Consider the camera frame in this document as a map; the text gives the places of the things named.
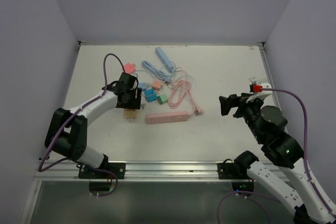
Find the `power strip outlet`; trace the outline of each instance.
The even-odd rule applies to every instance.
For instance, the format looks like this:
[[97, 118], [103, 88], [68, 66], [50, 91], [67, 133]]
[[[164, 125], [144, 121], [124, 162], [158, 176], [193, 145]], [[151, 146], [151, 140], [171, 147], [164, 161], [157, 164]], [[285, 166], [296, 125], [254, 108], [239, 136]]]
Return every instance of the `power strip outlet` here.
[[154, 89], [148, 89], [148, 90], [145, 91], [144, 94], [145, 94], [145, 97], [146, 97], [146, 101], [148, 101], [148, 102], [155, 101], [158, 98]]
[[146, 115], [146, 123], [173, 123], [187, 121], [189, 114], [187, 111], [165, 112], [165, 113], [151, 113]]

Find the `power cord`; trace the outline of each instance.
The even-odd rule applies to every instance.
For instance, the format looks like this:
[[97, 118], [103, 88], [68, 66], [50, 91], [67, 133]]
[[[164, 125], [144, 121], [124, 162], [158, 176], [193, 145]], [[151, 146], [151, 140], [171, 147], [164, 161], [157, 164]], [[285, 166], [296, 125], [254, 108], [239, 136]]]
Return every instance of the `power cord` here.
[[[262, 198], [265, 198], [265, 199], [269, 199], [269, 200], [272, 200], [272, 201], [275, 201], [275, 202], [279, 202], [279, 201], [276, 200], [276, 199], [272, 199], [272, 198], [270, 198], [270, 197], [268, 197], [268, 196], [265, 196], [265, 195], [262, 195], [262, 194], [259, 194], [259, 193], [255, 193], [255, 192], [253, 192], [253, 191], [239, 191], [239, 192], [240, 192], [240, 193], [246, 193], [246, 194], [252, 194], [252, 195], [256, 195], [256, 196], [259, 196], [259, 197], [262, 197]], [[220, 219], [220, 216], [219, 216], [219, 214], [220, 214], [220, 207], [221, 207], [223, 201], [224, 201], [228, 196], [233, 195], [233, 194], [235, 194], [235, 195], [237, 195], [237, 196], [242, 196], [242, 197], [244, 197], [245, 199], [249, 199], [249, 200], [253, 201], [255, 204], [257, 204], [257, 205], [264, 211], [264, 213], [266, 214], [268, 224], [271, 223], [271, 218], [270, 218], [269, 214], [267, 213], [267, 211], [265, 210], [265, 208], [264, 208], [261, 204], [259, 204], [258, 202], [256, 202], [256, 201], [253, 200], [253, 199], [250, 199], [250, 198], [248, 198], [248, 197], [246, 197], [246, 196], [243, 196], [243, 195], [238, 194], [236, 191], [231, 191], [231, 192], [229, 192], [227, 195], [225, 195], [225, 196], [220, 200], [220, 202], [219, 202], [219, 204], [218, 204], [218, 207], [217, 207], [217, 223], [218, 223], [218, 224], [221, 224], [221, 221], [220, 221], [221, 219]]]

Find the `blue power strip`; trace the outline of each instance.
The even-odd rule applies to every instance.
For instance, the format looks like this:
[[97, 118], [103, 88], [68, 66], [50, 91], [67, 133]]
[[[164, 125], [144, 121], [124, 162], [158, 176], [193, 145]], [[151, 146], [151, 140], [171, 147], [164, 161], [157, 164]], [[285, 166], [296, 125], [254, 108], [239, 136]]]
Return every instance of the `blue power strip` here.
[[159, 59], [162, 61], [162, 64], [165, 66], [167, 71], [169, 73], [174, 72], [174, 65], [168, 58], [168, 56], [164, 53], [164, 51], [161, 49], [161, 47], [156, 47], [155, 49], [156, 55], [159, 57]]

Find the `red plug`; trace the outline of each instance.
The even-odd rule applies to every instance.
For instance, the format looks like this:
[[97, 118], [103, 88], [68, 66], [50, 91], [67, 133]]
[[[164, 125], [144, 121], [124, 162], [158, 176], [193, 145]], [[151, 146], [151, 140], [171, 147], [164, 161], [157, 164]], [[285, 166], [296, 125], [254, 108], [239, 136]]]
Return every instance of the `red plug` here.
[[261, 85], [254, 85], [253, 86], [253, 92], [262, 92], [263, 87]]
[[124, 65], [125, 73], [134, 73], [135, 72], [135, 64], [127, 63]]

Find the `pink plug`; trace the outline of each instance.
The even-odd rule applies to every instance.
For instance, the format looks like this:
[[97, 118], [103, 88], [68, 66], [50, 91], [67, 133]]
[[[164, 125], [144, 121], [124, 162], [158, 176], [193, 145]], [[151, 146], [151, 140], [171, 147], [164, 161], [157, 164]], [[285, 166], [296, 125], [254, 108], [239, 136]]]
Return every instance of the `pink plug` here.
[[125, 73], [134, 73], [135, 72], [135, 64], [127, 63], [124, 65]]

